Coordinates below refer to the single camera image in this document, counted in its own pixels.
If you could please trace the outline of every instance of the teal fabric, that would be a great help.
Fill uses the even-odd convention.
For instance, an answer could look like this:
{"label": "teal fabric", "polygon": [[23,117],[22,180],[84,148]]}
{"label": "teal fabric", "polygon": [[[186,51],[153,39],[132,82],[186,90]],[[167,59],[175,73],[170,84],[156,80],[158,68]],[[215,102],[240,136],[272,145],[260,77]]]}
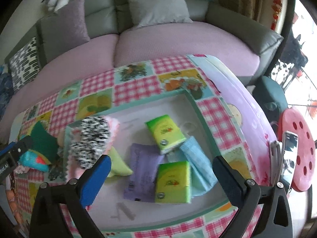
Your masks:
{"label": "teal fabric", "polygon": [[169,162],[188,161],[191,165],[191,195],[201,196],[210,191],[218,182],[197,140],[191,136],[181,146],[167,155]]}
{"label": "teal fabric", "polygon": [[26,167],[30,167],[42,172],[48,172],[49,171],[49,166],[48,165],[44,165],[41,163],[38,163],[36,161],[36,159],[39,156],[37,154],[35,154],[34,152],[31,151],[27,151],[25,152],[21,157],[19,162],[21,163],[21,165],[26,166]]}
{"label": "teal fabric", "polygon": [[283,89],[267,76],[258,79],[252,95],[269,122],[278,121],[281,113],[288,108]]}

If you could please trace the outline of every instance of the pink gingham pattern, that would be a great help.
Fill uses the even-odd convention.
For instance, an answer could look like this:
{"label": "pink gingham pattern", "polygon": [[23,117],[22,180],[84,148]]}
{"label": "pink gingham pattern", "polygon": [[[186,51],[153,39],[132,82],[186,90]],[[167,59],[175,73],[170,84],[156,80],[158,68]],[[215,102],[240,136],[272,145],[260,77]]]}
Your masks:
{"label": "pink gingham pattern", "polygon": [[27,174],[28,174],[28,179],[30,181],[40,181],[40,182],[44,181],[44,172],[42,171],[30,169]]}
{"label": "pink gingham pattern", "polygon": [[33,123],[35,123],[35,120],[36,120],[36,119],[33,118],[33,119],[31,119],[31,120],[25,122],[25,123],[23,124],[23,128],[22,128],[20,134],[21,134],[21,135],[26,135],[26,133],[27,133],[28,129],[31,127],[31,125],[32,125]]}
{"label": "pink gingham pattern", "polygon": [[192,62],[184,55],[159,58],[151,60],[151,63],[156,74],[195,68],[195,65],[193,65]]}
{"label": "pink gingham pattern", "polygon": [[208,79],[208,77],[206,76],[206,74],[202,71],[201,68],[197,68],[197,70],[199,71],[200,76],[202,77],[202,79],[208,83],[208,85],[210,86],[210,88],[212,89],[212,91],[214,92],[214,94],[216,96],[220,96],[220,91],[217,89],[216,85],[213,83],[213,81],[211,81],[210,79]]}
{"label": "pink gingham pattern", "polygon": [[64,215],[64,219],[66,221],[66,224],[67,224],[69,230],[72,232],[72,234],[79,234],[77,228],[73,224],[73,221],[72,221],[72,218],[70,216],[70,213],[68,211],[67,206],[64,205],[64,204],[60,204],[60,207],[61,207],[61,211],[62,211],[62,213]]}
{"label": "pink gingham pattern", "polygon": [[78,98],[68,101],[54,108],[51,115],[51,125],[49,133],[57,136],[60,129],[65,128],[66,125],[74,122],[77,111]]}
{"label": "pink gingham pattern", "polygon": [[29,115],[29,111],[30,111],[30,108],[25,110],[25,114],[24,114],[24,117],[23,117],[22,125],[26,122],[26,119],[27,119],[27,117]]}
{"label": "pink gingham pattern", "polygon": [[118,106],[141,98],[161,94],[161,92],[161,86],[157,76],[124,82],[115,85],[114,104]]}
{"label": "pink gingham pattern", "polygon": [[49,110],[52,110],[54,108],[57,96],[58,96],[58,92],[55,93],[54,95],[51,95],[50,97],[44,99],[40,105],[38,115],[42,115],[43,113],[46,113]]}
{"label": "pink gingham pattern", "polygon": [[249,146],[248,146],[247,142],[243,142],[243,147],[244,147],[244,149],[245,149],[245,151],[247,153],[247,158],[248,158],[248,161],[249,161],[249,163],[251,165],[250,173],[253,174],[255,181],[259,184],[260,183],[260,179],[259,179],[259,176],[258,176],[258,174],[256,172],[256,166],[254,165],[254,162],[253,162],[253,159],[251,157],[250,149],[249,149]]}
{"label": "pink gingham pattern", "polygon": [[115,81],[114,73],[115,70],[113,69],[85,79],[81,85],[79,96],[87,96],[89,94],[96,93],[99,90],[112,87]]}
{"label": "pink gingham pattern", "polygon": [[17,185],[17,192],[19,193],[18,201],[20,208],[28,213],[32,213],[30,203],[29,182],[27,179],[15,178],[15,185]]}
{"label": "pink gingham pattern", "polygon": [[196,103],[220,150],[229,149],[242,142],[218,97],[207,98]]}
{"label": "pink gingham pattern", "polygon": [[172,236],[173,234],[179,234],[187,232],[191,229],[196,229],[204,226],[204,221],[202,217],[195,218],[191,221],[184,222],[178,225],[165,227],[157,230],[149,230],[143,232],[135,232],[135,238],[156,238],[161,236]]}
{"label": "pink gingham pattern", "polygon": [[[252,232],[256,227],[256,223],[260,217],[261,210],[261,207],[257,206],[254,215],[250,221],[250,224],[248,225],[247,230],[242,236],[243,238],[249,238],[252,235]],[[237,210],[234,210],[230,215],[222,217],[212,223],[207,224],[205,228],[208,233],[208,238],[218,238],[229,225],[230,221],[232,220],[236,212]]]}

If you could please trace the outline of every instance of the blue cloth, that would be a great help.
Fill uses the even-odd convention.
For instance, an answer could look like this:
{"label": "blue cloth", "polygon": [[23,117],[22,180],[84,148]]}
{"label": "blue cloth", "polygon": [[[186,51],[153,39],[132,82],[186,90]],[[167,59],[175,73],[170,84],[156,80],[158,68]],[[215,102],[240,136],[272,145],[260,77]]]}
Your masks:
{"label": "blue cloth", "polygon": [[0,121],[13,96],[12,76],[5,65],[0,66]]}
{"label": "blue cloth", "polygon": [[191,195],[201,196],[218,182],[212,171],[211,162],[206,157],[197,140],[191,136],[181,146],[167,155],[169,162],[188,161],[191,165]]}

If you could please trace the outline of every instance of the patterned throw pillow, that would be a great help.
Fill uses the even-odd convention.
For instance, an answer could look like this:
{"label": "patterned throw pillow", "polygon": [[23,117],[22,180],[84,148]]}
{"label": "patterned throw pillow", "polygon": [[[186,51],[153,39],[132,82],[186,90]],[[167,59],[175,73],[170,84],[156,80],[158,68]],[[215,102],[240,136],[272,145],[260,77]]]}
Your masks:
{"label": "patterned throw pillow", "polygon": [[35,79],[40,71],[37,59],[36,37],[32,38],[28,44],[10,59],[10,69],[14,92]]}

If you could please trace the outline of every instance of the sofa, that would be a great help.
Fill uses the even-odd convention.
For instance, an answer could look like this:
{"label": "sofa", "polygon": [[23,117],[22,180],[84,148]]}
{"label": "sofa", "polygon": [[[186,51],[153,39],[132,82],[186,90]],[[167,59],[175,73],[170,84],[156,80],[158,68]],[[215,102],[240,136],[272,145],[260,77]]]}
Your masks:
{"label": "sofa", "polygon": [[12,97],[0,122],[6,142],[14,118],[25,109],[76,80],[158,57],[208,54],[220,59],[245,85],[269,66],[282,37],[238,13],[207,0],[185,0],[194,23],[132,28],[127,0],[85,0],[90,41],[47,62],[39,20],[8,54],[5,62],[34,36],[42,70]]}

